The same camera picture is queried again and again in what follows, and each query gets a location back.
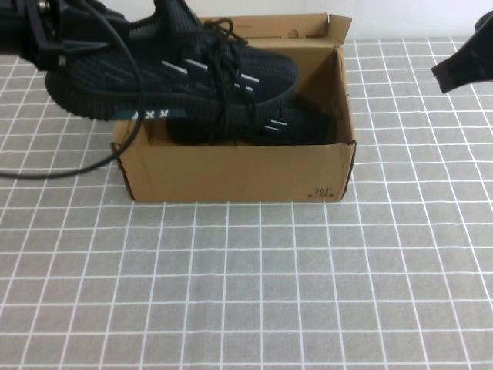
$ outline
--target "white wall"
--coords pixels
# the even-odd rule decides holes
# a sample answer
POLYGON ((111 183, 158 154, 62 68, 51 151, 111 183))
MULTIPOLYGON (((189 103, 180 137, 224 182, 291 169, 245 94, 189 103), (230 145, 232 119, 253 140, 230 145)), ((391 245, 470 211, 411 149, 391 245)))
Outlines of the white wall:
MULTIPOLYGON (((153 0, 102 0, 138 19, 153 0)), ((472 35, 474 24, 493 10, 492 0, 188 0, 199 16, 328 12, 354 19, 351 39, 472 35)))

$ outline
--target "brown cardboard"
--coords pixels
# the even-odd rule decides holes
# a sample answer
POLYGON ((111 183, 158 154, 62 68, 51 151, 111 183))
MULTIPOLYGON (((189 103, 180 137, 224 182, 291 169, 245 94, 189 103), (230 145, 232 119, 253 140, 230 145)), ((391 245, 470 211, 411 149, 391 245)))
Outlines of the brown cardboard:
MULTIPOLYGON (((132 198, 138 202, 341 200, 356 151, 340 47, 350 19, 317 14, 238 17, 233 21, 235 32, 248 38, 252 46, 281 52, 297 62, 297 94, 335 114, 338 143, 179 146, 167 136, 165 121, 147 122, 119 164, 132 198)), ((114 150, 133 125, 116 124, 114 150)))

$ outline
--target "black shoelace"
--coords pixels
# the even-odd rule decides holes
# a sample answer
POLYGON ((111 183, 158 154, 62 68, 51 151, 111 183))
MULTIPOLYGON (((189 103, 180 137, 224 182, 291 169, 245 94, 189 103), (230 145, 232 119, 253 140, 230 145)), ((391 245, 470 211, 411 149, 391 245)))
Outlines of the black shoelace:
POLYGON ((223 104, 219 124, 210 134, 210 143, 212 144, 225 139, 233 139, 236 144, 237 140, 244 137, 246 131, 252 130, 256 120, 256 102, 240 78, 240 56, 234 47, 235 44, 247 45, 248 41, 234 33, 233 29, 234 24, 231 19, 221 18, 216 21, 207 21, 203 27, 200 27, 196 31, 184 32, 178 35, 178 37, 185 39, 189 39, 190 37, 204 37, 206 43, 209 44, 203 55, 216 78, 220 101, 223 104), (227 29, 221 26, 224 23, 228 24, 229 27, 227 29), (225 72, 231 80, 226 79, 225 72), (251 116, 248 125, 234 127, 230 125, 231 104, 228 97, 229 82, 237 84, 240 87, 246 104, 250 105, 251 116))

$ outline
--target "gray grid mat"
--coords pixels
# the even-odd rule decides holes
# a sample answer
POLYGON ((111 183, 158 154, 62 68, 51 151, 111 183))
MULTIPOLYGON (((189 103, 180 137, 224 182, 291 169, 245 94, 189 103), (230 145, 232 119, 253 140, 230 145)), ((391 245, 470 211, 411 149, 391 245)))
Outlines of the gray grid mat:
MULTIPOLYGON (((453 41, 345 46, 343 203, 140 206, 114 166, 2 181, 0 369, 492 369, 493 85, 440 94, 453 41)), ((111 124, 1 64, 0 167, 108 153, 111 124)))

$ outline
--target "shoe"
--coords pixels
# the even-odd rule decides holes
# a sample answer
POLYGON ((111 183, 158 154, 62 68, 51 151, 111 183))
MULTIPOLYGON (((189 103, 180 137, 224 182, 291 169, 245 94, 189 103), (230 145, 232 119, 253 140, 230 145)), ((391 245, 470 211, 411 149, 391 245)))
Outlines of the shoe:
MULTIPOLYGON (((202 25, 184 0, 155 0, 156 11, 132 24, 126 41, 142 72, 146 118, 188 118, 229 125, 263 120, 293 95, 294 61, 254 49, 229 19, 202 25)), ((62 108, 99 120, 138 118, 136 84, 119 50, 108 47, 49 72, 50 96, 62 108)))
MULTIPOLYGON (((227 139, 257 146, 296 146, 332 144, 336 139, 335 119, 299 103, 288 103, 261 124, 236 126, 227 139)), ((168 119, 170 139, 180 145, 215 143, 217 126, 191 123, 187 119, 168 119)))

